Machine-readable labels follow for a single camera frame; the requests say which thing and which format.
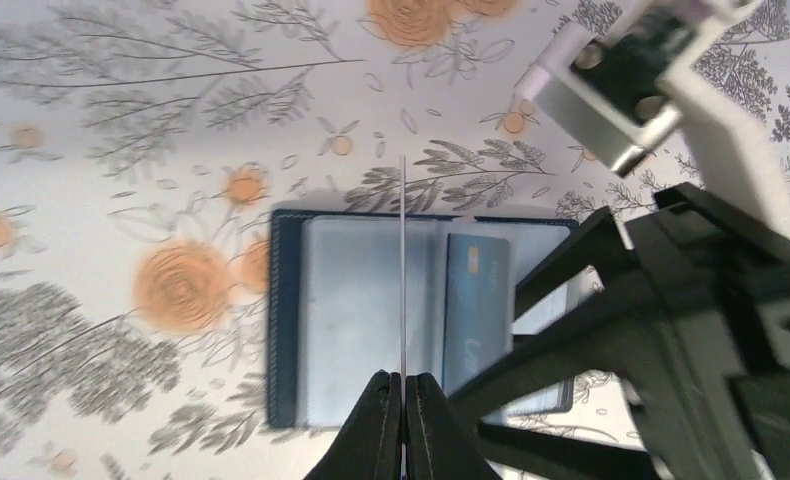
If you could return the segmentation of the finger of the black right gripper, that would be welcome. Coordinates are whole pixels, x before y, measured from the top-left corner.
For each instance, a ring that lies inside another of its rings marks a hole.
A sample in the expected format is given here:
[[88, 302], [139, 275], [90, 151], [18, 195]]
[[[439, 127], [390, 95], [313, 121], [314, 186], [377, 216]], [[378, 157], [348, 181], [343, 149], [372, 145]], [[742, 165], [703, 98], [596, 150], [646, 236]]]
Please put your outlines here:
[[655, 378], [646, 337], [661, 305], [597, 293], [515, 348], [450, 397], [458, 420], [489, 461], [547, 479], [671, 479], [656, 453], [485, 422], [489, 413], [527, 394], [590, 370], [612, 372], [640, 390]]
[[522, 317], [544, 297], [593, 267], [604, 285], [637, 267], [608, 207], [593, 212], [516, 286], [514, 317]]

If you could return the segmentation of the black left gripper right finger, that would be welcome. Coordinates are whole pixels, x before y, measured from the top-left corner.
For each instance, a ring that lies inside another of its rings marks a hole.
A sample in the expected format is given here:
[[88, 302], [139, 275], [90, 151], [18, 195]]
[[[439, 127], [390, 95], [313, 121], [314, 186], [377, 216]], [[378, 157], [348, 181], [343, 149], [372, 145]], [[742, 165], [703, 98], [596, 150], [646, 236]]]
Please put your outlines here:
[[408, 479], [498, 479], [449, 409], [429, 373], [405, 383], [406, 477]]

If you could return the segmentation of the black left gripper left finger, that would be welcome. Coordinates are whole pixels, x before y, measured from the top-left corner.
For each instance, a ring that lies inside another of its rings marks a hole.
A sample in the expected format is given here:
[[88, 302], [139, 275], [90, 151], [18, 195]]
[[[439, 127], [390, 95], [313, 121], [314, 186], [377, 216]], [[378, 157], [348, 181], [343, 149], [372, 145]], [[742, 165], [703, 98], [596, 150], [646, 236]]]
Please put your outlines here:
[[345, 423], [305, 480], [397, 480], [401, 477], [402, 377], [372, 375]]

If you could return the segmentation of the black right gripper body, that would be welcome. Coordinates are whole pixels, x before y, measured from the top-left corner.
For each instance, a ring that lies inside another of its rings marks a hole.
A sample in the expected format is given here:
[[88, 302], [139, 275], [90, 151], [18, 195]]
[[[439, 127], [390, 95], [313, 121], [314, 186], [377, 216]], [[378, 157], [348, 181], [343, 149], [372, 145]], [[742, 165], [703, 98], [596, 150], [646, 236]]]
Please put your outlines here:
[[790, 240], [695, 185], [632, 221], [658, 314], [631, 413], [664, 479], [790, 479]]

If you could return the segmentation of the blue logo card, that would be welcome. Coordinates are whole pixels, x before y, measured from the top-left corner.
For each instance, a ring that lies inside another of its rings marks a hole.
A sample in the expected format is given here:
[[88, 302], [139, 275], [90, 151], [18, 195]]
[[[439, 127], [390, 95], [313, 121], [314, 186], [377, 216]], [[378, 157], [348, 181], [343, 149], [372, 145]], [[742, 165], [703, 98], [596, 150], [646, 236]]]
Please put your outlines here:
[[511, 245], [505, 238], [448, 235], [443, 391], [450, 395], [510, 343]]

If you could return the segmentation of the blue denim card holder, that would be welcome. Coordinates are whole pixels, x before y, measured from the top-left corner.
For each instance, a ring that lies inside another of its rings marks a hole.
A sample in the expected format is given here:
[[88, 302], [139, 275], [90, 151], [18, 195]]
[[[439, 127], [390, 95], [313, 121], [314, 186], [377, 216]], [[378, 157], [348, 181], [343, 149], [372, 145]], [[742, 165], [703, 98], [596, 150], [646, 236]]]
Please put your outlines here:
[[[540, 332], [577, 299], [577, 287], [564, 284], [520, 318], [512, 309], [517, 284], [576, 227], [556, 219], [407, 216], [408, 374], [429, 373], [443, 389], [449, 234], [510, 242], [508, 353], [516, 336]], [[399, 217], [280, 209], [270, 246], [268, 424], [338, 428], [374, 373], [399, 371]]]

